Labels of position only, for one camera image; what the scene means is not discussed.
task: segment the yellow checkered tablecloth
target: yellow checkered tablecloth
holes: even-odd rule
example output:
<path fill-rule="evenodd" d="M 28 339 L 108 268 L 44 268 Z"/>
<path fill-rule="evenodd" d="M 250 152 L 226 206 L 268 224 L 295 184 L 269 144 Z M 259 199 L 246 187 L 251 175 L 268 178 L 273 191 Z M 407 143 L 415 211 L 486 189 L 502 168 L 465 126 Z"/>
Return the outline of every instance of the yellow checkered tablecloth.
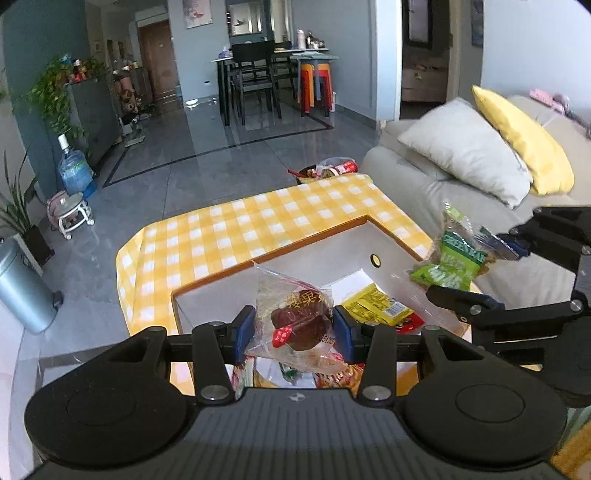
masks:
<path fill-rule="evenodd" d="M 365 215 L 422 257 L 427 255 L 430 238 L 361 174 L 276 190 L 146 226 L 116 259 L 119 301 L 130 334 L 162 325 L 175 335 L 173 290 Z M 175 365 L 171 382 L 192 394 L 185 365 Z"/>

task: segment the yellow snack package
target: yellow snack package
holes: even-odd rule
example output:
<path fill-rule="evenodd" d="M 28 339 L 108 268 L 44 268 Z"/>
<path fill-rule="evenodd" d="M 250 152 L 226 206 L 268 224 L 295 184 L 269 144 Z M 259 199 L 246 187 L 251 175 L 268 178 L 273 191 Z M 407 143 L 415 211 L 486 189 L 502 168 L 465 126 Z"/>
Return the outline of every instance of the yellow snack package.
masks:
<path fill-rule="evenodd" d="M 414 313 L 414 310 L 379 291 L 375 283 L 344 301 L 343 307 L 358 322 L 378 322 L 392 327 Z"/>

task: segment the sofa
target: sofa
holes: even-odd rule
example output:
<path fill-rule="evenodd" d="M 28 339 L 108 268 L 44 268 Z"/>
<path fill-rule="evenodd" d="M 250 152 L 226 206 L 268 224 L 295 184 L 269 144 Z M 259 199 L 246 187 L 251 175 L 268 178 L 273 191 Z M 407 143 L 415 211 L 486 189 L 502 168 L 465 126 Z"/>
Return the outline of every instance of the sofa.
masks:
<path fill-rule="evenodd" d="M 413 120 L 388 122 L 378 146 L 367 153 L 359 169 L 432 238 L 443 229 L 444 201 L 492 232 L 508 232 L 525 223 L 537 207 L 591 205 L 591 141 L 584 128 L 529 98 L 513 96 L 508 100 L 544 125 L 564 149 L 575 176 L 569 194 L 530 193 L 511 210 L 496 197 L 462 183 L 398 142 L 398 136 Z M 573 273 L 536 255 L 518 262 L 497 262 L 475 281 L 483 293 L 504 302 L 508 309 L 570 300 L 573 282 Z"/>

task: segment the small stool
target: small stool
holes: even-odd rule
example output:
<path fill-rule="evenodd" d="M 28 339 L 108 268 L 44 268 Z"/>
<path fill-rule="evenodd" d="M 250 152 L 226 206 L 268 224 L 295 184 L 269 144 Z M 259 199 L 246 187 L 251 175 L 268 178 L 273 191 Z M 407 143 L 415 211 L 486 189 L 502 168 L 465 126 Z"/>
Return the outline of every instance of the small stool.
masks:
<path fill-rule="evenodd" d="M 78 213 L 82 214 L 82 220 L 74 225 L 66 228 L 64 221 L 75 214 L 74 222 L 78 218 Z M 88 202 L 85 201 L 84 196 L 81 193 L 75 193 L 71 197 L 62 197 L 58 204 L 54 215 L 58 219 L 60 232 L 66 240 L 71 240 L 71 231 L 76 230 L 80 225 L 86 222 L 88 225 L 94 225 L 95 220 L 92 218 L 92 211 L 88 206 Z"/>
<path fill-rule="evenodd" d="M 304 113 L 310 113 L 310 108 L 314 106 L 314 77 L 316 77 L 316 71 L 312 65 L 304 64 L 301 66 L 300 102 L 302 116 L 304 116 Z M 324 116 L 328 117 L 332 109 L 332 81 L 328 63 L 319 64 L 319 77 L 320 92 L 317 93 L 320 93 Z"/>

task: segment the yellow pillow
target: yellow pillow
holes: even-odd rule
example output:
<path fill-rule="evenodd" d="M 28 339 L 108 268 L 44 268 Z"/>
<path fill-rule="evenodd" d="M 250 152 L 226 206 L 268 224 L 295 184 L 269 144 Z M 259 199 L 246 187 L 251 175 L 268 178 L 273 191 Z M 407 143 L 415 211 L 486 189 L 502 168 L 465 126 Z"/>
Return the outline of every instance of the yellow pillow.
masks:
<path fill-rule="evenodd" d="M 564 150 L 544 128 L 499 94 L 472 86 L 476 106 L 530 169 L 537 195 L 568 193 L 574 174 Z"/>

